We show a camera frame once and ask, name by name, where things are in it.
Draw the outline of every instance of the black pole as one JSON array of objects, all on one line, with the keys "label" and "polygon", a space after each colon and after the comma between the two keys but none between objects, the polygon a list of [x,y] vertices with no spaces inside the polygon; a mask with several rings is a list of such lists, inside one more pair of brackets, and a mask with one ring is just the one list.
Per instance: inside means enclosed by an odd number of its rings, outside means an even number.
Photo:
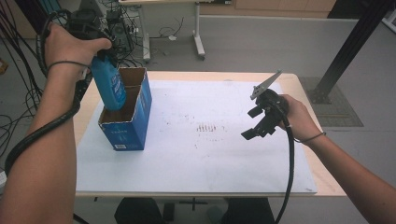
[{"label": "black pole", "polygon": [[79,217],[78,215],[76,215],[76,213],[73,213],[73,220],[75,220],[79,224],[90,224],[86,220],[82,219],[82,217]]},{"label": "black pole", "polygon": [[338,51],[332,64],[314,90],[308,96],[314,104],[327,104],[328,95],[338,79],[358,54],[361,47],[386,15],[394,0],[375,0],[367,7],[353,28],[343,47]]}]

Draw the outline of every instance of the wrist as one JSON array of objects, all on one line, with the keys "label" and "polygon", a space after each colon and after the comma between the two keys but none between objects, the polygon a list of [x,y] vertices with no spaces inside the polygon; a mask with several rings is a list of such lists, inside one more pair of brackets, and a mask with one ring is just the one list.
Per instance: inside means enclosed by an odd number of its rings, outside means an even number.
[{"label": "wrist", "polygon": [[87,66],[77,63],[53,63],[48,68],[48,79],[61,79],[65,82],[76,83],[84,74]]},{"label": "wrist", "polygon": [[318,148],[320,147],[320,145],[323,145],[323,142],[326,140],[330,140],[330,138],[327,137],[325,134],[321,134],[314,139],[306,141],[304,144],[315,151],[315,148]]},{"label": "wrist", "polygon": [[316,139],[318,137],[321,137],[322,135],[326,135],[326,133],[318,133],[318,134],[315,134],[315,135],[311,135],[311,137],[305,138],[303,140],[294,139],[294,141],[297,142],[297,143],[305,144],[305,143],[308,143],[309,141],[312,141],[312,140],[314,140],[314,139]]}]

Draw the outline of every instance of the bottle label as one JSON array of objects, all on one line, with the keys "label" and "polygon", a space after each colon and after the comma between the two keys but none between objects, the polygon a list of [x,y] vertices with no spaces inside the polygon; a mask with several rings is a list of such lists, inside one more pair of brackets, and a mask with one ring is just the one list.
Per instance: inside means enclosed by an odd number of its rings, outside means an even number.
[{"label": "bottle label", "polygon": [[116,100],[119,102],[125,97],[125,89],[121,81],[120,73],[116,73],[113,78],[111,78],[111,82]]}]

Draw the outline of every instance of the black wristband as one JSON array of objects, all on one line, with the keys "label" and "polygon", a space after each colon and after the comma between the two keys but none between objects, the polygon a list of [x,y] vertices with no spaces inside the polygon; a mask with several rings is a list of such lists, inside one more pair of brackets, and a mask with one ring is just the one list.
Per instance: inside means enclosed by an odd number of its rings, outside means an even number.
[{"label": "black wristband", "polygon": [[84,63],[78,63],[78,62],[73,62],[73,61],[59,61],[59,62],[56,62],[56,63],[52,63],[52,64],[50,64],[50,65],[49,65],[49,67],[47,68],[47,71],[49,72],[49,71],[50,71],[50,69],[51,69],[51,67],[52,67],[53,65],[55,65],[55,64],[59,64],[59,63],[72,63],[72,64],[77,64],[77,65],[81,65],[81,66],[83,66],[83,67],[90,68],[90,66],[89,66],[89,65],[87,65],[87,64],[84,64]]},{"label": "black wristband", "polygon": [[297,140],[297,139],[294,139],[294,141],[297,142],[297,143],[305,143],[305,142],[311,141],[311,140],[313,140],[313,139],[315,139],[315,138],[317,138],[319,136],[322,136],[322,135],[326,135],[326,133],[320,133],[318,135],[315,135],[315,136],[313,136],[311,138],[308,138],[308,139],[305,139],[305,140],[302,140],[302,141]]}]

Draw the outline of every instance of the cardboard box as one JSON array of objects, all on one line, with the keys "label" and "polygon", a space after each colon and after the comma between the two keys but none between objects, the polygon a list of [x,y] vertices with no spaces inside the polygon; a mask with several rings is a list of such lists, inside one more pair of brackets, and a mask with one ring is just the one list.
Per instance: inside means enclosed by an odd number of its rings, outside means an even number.
[{"label": "cardboard box", "polygon": [[119,71],[126,90],[125,105],[119,111],[104,108],[98,123],[115,150],[143,150],[152,100],[147,70],[120,68]]}]

